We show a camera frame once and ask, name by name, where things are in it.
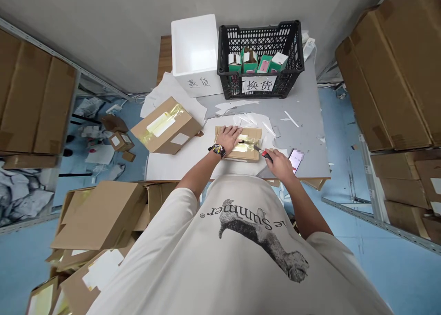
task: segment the green product box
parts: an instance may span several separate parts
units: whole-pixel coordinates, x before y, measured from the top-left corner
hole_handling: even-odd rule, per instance
[[[228,54],[228,71],[229,72],[242,72],[242,65],[240,63],[240,55],[230,53]]]
[[[267,73],[270,72],[269,71],[269,66],[270,66],[270,61],[272,59],[271,55],[263,55],[262,58],[260,59],[260,63],[259,63],[259,67],[257,68],[257,73],[258,74],[262,74],[262,73]]]
[[[273,72],[280,72],[280,71],[284,70],[286,67],[287,61],[288,61],[288,55],[277,52],[272,57],[268,72],[273,73]]]
[[[247,46],[240,52],[244,74],[254,74],[257,70],[257,54]]]

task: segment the hand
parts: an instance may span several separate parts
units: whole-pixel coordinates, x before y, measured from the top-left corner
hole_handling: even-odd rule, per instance
[[[274,151],[265,149],[265,151],[270,155],[273,161],[273,163],[271,163],[269,159],[265,159],[266,165],[270,168],[274,176],[280,179],[282,183],[286,183],[290,179],[292,180],[296,178],[293,171],[293,165],[286,156],[280,153],[277,149]]]
[[[217,136],[216,143],[222,145],[225,150],[225,155],[230,154],[233,148],[240,142],[238,139],[243,128],[238,126],[223,126],[221,132]]]

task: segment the white t-shirt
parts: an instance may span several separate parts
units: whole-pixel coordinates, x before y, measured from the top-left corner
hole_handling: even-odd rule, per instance
[[[392,314],[335,237],[293,229],[272,188],[216,179],[176,189],[88,315]]]

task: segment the gray table surface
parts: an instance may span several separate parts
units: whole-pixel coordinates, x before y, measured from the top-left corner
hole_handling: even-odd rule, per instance
[[[217,117],[217,104],[227,102],[223,94],[199,97],[197,100],[207,108],[206,118]],[[249,99],[260,101],[259,104],[238,106],[227,111],[226,115],[257,113],[268,116],[273,129],[280,132],[280,137],[275,139],[275,145],[287,149],[288,154],[292,149],[297,149],[305,155],[297,170],[299,178],[330,178],[328,152],[326,143],[319,138],[325,137],[323,119],[318,98],[316,72],[314,62],[309,59],[286,99]],[[296,127],[287,118],[285,111],[300,126]],[[272,178],[273,174],[266,168],[259,177]]]

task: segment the smartphone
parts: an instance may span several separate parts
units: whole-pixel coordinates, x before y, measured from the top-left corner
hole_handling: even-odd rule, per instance
[[[302,159],[303,159],[303,153],[300,152],[299,150],[293,149],[291,155],[289,156],[289,161],[293,166],[294,175],[297,172],[297,169],[299,168]]]

